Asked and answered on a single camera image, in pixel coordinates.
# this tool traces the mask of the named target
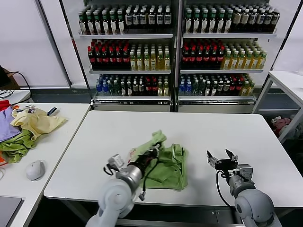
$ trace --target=white table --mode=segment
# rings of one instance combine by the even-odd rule
[[[0,101],[9,100],[9,103],[13,104],[13,103],[18,103],[22,100],[25,100],[29,97],[30,97],[30,91],[29,90],[15,90],[14,93],[10,97],[0,99]],[[28,102],[33,103],[33,100],[29,99],[26,102],[27,103]]]
[[[299,112],[295,115],[288,127],[279,136],[279,141],[283,143],[287,139],[287,134],[303,121],[303,75],[298,75],[287,71],[269,71],[268,79],[260,93],[260,96],[252,110],[255,114],[261,107],[266,94],[271,85],[275,83],[282,91],[284,91],[294,102],[300,107]]]
[[[40,136],[36,141],[36,147],[30,149],[20,162],[1,166],[5,169],[5,175],[0,180],[0,195],[24,199],[10,227],[22,227],[29,224],[50,176],[90,109],[89,104],[34,103],[33,105],[46,112],[52,107],[57,107],[60,112],[56,116],[65,117],[68,121],[53,132]],[[25,169],[27,165],[37,160],[45,161],[45,175],[39,181],[30,181],[26,177]]]
[[[239,155],[240,164],[254,168],[256,187],[267,193],[275,207],[303,207],[303,179],[263,117],[258,114],[153,113],[90,111],[44,195],[47,198],[97,201],[109,178],[103,172],[107,159],[128,152],[151,139],[161,129],[165,146],[180,143],[187,157],[188,186],[180,191],[148,189],[140,203],[179,206],[225,206],[220,199],[215,169],[207,163],[206,150],[228,158],[225,149]],[[226,180],[219,184],[224,198],[234,204]]]

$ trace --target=white mouse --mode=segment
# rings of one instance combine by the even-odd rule
[[[44,163],[35,161],[27,166],[27,178],[31,181],[37,180],[45,173]]]

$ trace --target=green towel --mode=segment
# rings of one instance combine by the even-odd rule
[[[34,142],[30,139],[33,134],[29,130],[22,129],[22,132],[0,143],[0,151],[5,161],[9,163],[18,162],[28,150],[35,146]]]
[[[187,186],[186,173],[186,153],[187,150],[179,144],[172,144],[171,147],[165,148],[163,142],[166,136],[159,130],[152,134],[152,140],[139,146],[134,150],[132,160],[136,160],[139,154],[144,153],[148,148],[157,142],[161,142],[159,151],[159,163],[146,179],[146,188],[168,188],[182,190]],[[145,174],[156,164],[157,160],[151,161]]]

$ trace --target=shelf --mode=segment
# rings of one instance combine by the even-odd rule
[[[115,102],[170,102],[169,96],[139,96],[139,97],[122,97],[122,96],[95,96],[95,100],[104,103]]]
[[[92,70],[89,71],[90,74],[123,74],[123,75],[133,75],[133,74],[170,74],[170,70],[156,70],[156,71],[130,71],[130,70]]]
[[[254,96],[179,96],[179,102],[248,102],[255,101]]]
[[[172,34],[80,35],[89,39],[171,39]]]
[[[198,33],[183,34],[183,38],[274,38],[276,34],[258,33]]]
[[[200,73],[262,73],[263,70],[180,70],[182,74]]]

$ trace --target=black cable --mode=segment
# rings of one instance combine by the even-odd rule
[[[221,171],[221,170],[217,171],[217,174],[216,174],[216,184],[217,184],[217,190],[218,190],[219,196],[220,196],[221,200],[226,204],[226,206],[228,206],[232,210],[235,210],[234,207],[232,207],[231,205],[228,204],[228,202],[223,198],[223,196],[222,196],[222,194],[220,192],[219,182],[218,182],[218,175],[219,175],[219,173],[222,173],[221,176],[223,178],[227,178],[228,177],[223,171]]]
[[[27,80],[26,80],[25,77],[22,75],[22,73],[21,73],[21,72],[8,72],[8,73],[6,73],[6,74],[10,74],[10,73],[17,73],[17,74],[19,74],[20,76],[22,76],[23,79],[24,79],[24,81],[25,81],[26,84],[27,84],[28,90],[30,91],[29,98],[26,98],[26,99],[24,99],[24,100],[21,100],[20,102],[17,102],[17,103],[13,103],[13,104],[11,104],[11,105],[16,105],[16,104],[18,104],[18,103],[23,103],[23,102],[25,102],[25,101],[31,99],[31,98],[32,98],[32,89],[30,88],[30,86],[29,86]]]
[[[148,177],[148,175],[156,168],[156,166],[159,164],[159,158],[158,157],[155,157],[154,159],[157,160],[156,164],[153,166],[153,168],[145,175],[145,179],[143,181],[143,192],[146,191],[146,186],[145,186],[145,183],[146,183],[146,179]]]

